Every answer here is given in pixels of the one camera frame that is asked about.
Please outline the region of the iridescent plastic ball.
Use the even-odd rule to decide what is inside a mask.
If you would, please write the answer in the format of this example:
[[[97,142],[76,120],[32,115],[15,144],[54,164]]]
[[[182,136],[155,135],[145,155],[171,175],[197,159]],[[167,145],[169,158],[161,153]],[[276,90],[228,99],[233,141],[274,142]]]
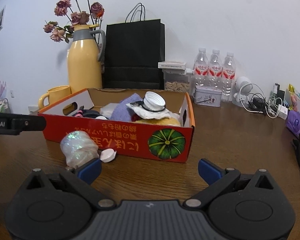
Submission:
[[[74,131],[67,134],[60,143],[62,153],[66,158],[66,164],[72,168],[78,168],[87,162],[99,158],[98,146],[83,131]]]

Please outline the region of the dried rose bouquet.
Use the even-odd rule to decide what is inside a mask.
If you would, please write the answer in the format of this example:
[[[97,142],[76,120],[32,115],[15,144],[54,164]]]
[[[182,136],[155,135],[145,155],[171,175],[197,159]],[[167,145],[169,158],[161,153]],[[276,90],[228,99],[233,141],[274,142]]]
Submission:
[[[101,28],[105,9],[100,2],[90,0],[59,0],[54,8],[54,15],[66,17],[68,22],[61,26],[57,21],[45,22],[43,31],[54,42],[69,43],[74,38],[75,28],[88,25],[92,30]]]

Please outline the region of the water bottle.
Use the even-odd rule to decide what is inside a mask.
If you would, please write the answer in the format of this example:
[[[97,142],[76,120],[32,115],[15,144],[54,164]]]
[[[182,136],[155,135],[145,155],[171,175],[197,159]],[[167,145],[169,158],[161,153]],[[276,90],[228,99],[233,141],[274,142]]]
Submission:
[[[222,70],[222,101],[230,101],[232,84],[235,78],[236,65],[234,60],[234,54],[227,52],[223,63]]]
[[[219,61],[219,57],[220,51],[217,49],[213,49],[209,61],[209,84],[211,87],[215,88],[219,88],[223,70],[223,67]]]
[[[209,78],[209,61],[206,55],[205,48],[199,48],[198,54],[194,61],[193,76],[191,77],[190,96],[194,97],[196,86],[208,86]]]

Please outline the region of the clear seed container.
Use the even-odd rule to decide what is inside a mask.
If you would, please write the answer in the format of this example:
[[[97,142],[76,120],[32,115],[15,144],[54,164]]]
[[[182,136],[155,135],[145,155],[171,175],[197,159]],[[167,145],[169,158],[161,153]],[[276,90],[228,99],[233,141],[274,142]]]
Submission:
[[[183,62],[159,62],[158,68],[164,74],[164,90],[189,92],[193,70]]]

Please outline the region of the small printed tin box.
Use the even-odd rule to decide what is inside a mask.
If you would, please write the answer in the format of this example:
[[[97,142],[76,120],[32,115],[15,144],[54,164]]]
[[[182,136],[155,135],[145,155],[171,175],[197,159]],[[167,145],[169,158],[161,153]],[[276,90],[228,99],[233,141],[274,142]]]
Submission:
[[[215,87],[196,85],[193,94],[194,103],[202,106],[219,107],[222,91]]]

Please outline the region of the water bottle left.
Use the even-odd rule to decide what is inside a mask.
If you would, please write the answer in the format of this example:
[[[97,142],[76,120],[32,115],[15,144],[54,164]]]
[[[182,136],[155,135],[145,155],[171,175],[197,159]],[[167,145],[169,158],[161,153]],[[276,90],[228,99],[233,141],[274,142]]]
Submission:
[[[196,86],[208,86],[209,78],[209,61],[206,55],[205,48],[199,48],[198,54],[194,61],[193,76],[191,77],[190,96],[194,97]]]

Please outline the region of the water bottle right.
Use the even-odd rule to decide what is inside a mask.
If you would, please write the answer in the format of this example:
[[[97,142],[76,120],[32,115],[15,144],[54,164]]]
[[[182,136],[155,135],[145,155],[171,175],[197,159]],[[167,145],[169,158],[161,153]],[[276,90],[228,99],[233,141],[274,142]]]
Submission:
[[[232,84],[235,78],[236,65],[234,60],[234,54],[227,52],[223,63],[222,70],[222,101],[230,101]]]

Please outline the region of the yellow thermos jug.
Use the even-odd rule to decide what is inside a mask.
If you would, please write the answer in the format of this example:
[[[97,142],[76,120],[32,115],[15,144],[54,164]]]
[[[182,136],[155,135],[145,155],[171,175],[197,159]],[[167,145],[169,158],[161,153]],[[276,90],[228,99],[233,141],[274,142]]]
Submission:
[[[72,94],[86,88],[102,88],[102,67],[106,34],[90,25],[74,27],[73,42],[67,55],[68,79]]]

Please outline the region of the orange cardboard box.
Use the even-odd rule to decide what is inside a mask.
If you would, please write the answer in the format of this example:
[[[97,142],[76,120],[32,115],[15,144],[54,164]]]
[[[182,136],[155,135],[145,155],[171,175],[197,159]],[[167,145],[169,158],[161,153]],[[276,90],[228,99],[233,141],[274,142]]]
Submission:
[[[71,104],[84,109],[99,110],[109,103],[119,103],[133,94],[144,97],[144,89],[86,88],[71,94],[38,112],[46,120],[43,131],[47,140],[61,142],[70,132],[86,132],[102,150],[112,148],[118,154],[153,160],[184,163],[187,161],[195,121],[188,93],[157,90],[169,111],[177,114],[179,126],[142,124],[114,120],[75,117],[63,110]]]

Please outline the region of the purple tissue pack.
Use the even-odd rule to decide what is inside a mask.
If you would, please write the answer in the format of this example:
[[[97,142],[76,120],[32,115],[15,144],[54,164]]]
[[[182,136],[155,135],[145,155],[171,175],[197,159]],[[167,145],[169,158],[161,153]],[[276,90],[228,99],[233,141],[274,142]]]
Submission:
[[[286,119],[286,127],[298,137],[300,134],[300,113],[289,111]]]

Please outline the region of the small white cap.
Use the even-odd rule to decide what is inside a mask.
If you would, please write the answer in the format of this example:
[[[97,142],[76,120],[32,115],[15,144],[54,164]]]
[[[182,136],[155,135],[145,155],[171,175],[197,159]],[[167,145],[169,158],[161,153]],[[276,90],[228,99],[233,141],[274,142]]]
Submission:
[[[116,151],[112,148],[102,150],[100,153],[100,161],[102,161],[103,163],[109,163],[113,161],[115,157],[116,157]]]

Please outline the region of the yellow plush toy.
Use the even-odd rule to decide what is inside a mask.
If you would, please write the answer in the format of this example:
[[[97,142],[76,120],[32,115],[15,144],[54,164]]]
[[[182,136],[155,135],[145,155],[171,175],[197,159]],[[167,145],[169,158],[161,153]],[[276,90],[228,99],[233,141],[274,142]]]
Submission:
[[[163,118],[163,119],[141,119],[136,120],[135,123],[138,124],[150,124],[150,125],[160,125],[160,126],[177,126],[180,127],[180,122],[175,118]]]

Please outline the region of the purple knit cloth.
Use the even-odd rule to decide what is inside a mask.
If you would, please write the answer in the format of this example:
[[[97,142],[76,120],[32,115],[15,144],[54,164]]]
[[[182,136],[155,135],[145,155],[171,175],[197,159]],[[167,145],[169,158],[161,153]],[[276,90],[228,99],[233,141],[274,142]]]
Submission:
[[[130,109],[127,104],[141,101],[142,98],[139,94],[134,93],[133,95],[122,100],[113,110],[110,119],[114,121],[130,122],[134,111]]]

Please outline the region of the white face mask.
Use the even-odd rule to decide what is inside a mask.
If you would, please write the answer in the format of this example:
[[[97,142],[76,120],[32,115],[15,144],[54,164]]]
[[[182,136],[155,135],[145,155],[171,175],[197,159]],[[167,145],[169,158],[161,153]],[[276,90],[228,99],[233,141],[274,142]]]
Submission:
[[[127,103],[126,106],[131,109],[136,115],[145,120],[156,119],[161,120],[163,118],[173,118],[171,112],[167,109],[159,112],[151,112],[144,109],[142,106],[136,105],[135,103]]]

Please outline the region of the water bottle middle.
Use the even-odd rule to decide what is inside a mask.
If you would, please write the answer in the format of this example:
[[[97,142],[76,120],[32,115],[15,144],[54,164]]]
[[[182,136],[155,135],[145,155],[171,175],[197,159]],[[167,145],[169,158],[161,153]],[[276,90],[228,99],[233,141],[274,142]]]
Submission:
[[[219,88],[223,70],[223,67],[219,61],[219,57],[220,51],[217,49],[213,49],[209,61],[209,84],[211,87],[215,88]]]

